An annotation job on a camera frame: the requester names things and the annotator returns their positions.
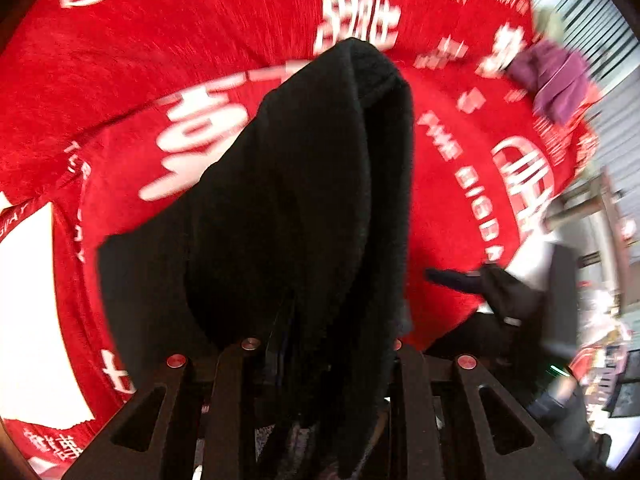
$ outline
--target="red fabric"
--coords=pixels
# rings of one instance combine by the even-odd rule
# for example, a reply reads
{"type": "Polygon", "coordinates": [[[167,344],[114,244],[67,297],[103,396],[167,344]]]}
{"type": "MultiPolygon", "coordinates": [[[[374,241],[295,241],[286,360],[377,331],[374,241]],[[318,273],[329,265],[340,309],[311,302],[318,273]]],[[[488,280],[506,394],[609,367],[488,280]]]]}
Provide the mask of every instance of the red fabric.
{"type": "MultiPolygon", "coordinates": [[[[325,11],[344,11],[351,0],[342,7],[340,0],[325,1],[325,11]]],[[[353,1],[357,27],[367,23],[368,2],[385,5],[353,1]]],[[[535,171],[548,168],[527,190],[534,198],[555,194],[575,171],[578,147],[572,138],[552,165],[554,146],[536,131],[530,101],[507,99],[518,89],[506,79],[475,74],[492,54],[499,27],[521,27],[530,41],[528,0],[387,1],[386,43],[378,38],[382,26],[370,26],[373,16],[365,39],[380,42],[414,94],[407,296],[415,331],[407,341],[424,348],[471,314],[479,299],[426,283],[422,270],[468,270],[488,258],[507,264],[526,236],[527,219],[543,209],[525,215],[518,227],[515,215],[526,204],[521,192],[510,196],[507,186],[513,187],[500,168],[526,156],[525,146],[524,170],[535,163],[541,164],[535,171]],[[456,45],[449,55],[464,54],[460,60],[441,70],[416,68],[447,39],[456,45]],[[499,146],[512,137],[524,141],[499,146]]],[[[12,203],[28,200],[19,221],[54,204],[60,328],[95,416],[63,432],[79,447],[128,397],[103,372],[103,351],[117,352],[102,312],[96,249],[192,186],[254,116],[264,94],[300,67],[294,61],[319,53],[314,44],[325,22],[323,0],[101,0],[68,8],[60,0],[38,0],[2,55],[0,95],[12,105],[0,121],[6,140],[0,191],[12,203]]],[[[340,23],[349,27],[348,12],[340,23]]],[[[334,39],[327,27],[325,47],[334,39]]],[[[5,212],[0,226],[12,214],[5,212]]],[[[114,366],[122,370],[117,358],[114,366]]],[[[123,380],[120,389],[130,388],[123,380]]],[[[25,456],[69,462],[37,449],[30,438],[57,436],[57,430],[18,421],[7,427],[25,456]]]]}

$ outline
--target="black garment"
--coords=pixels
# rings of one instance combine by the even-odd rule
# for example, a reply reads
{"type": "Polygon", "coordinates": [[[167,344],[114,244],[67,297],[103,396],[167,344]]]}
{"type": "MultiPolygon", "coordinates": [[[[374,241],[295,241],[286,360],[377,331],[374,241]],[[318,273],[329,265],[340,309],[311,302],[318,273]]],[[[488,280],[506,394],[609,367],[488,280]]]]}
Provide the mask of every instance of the black garment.
{"type": "Polygon", "coordinates": [[[267,341],[289,316],[280,427],[316,425],[316,458],[350,476],[392,367],[412,124],[393,64],[343,41],[270,92],[199,184],[109,238],[100,286],[133,379],[175,351],[206,354],[207,340],[267,341]]]}

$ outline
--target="triangular cutout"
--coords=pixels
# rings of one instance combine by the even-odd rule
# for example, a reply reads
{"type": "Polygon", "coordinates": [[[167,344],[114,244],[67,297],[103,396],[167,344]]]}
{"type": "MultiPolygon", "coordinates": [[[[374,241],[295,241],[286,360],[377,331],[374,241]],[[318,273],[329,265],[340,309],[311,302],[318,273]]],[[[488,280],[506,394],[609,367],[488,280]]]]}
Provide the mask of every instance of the triangular cutout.
{"type": "Polygon", "coordinates": [[[151,444],[166,388],[155,388],[116,432],[111,441],[116,446],[145,452],[151,444]]]}
{"type": "Polygon", "coordinates": [[[498,454],[507,455],[533,444],[533,435],[491,388],[480,389],[480,400],[498,454]]]}

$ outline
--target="purple towel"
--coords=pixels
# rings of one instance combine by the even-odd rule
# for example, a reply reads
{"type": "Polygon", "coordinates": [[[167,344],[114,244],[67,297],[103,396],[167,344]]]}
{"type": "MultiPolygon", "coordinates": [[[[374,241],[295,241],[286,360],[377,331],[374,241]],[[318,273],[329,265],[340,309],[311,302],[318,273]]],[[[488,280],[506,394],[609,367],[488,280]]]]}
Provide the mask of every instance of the purple towel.
{"type": "Polygon", "coordinates": [[[535,113],[565,126],[587,95],[587,70],[581,54],[542,40],[519,53],[507,74],[536,95],[535,113]]]}

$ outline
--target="black fabric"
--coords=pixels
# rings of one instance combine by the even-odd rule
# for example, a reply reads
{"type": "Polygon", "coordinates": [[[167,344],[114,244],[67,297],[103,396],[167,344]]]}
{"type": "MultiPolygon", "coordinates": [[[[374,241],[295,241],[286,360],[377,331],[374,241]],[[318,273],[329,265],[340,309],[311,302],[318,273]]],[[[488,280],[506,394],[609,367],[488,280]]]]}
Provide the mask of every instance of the black fabric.
{"type": "Polygon", "coordinates": [[[370,44],[343,41],[270,92],[199,184],[109,238],[100,286],[133,379],[169,347],[191,345],[189,333],[201,342],[193,319],[221,349],[267,341],[278,313],[293,312],[279,425],[315,424],[314,460],[336,458],[350,476],[400,323],[412,124],[393,64],[370,44]],[[158,334],[147,327],[156,316],[158,334]]]}

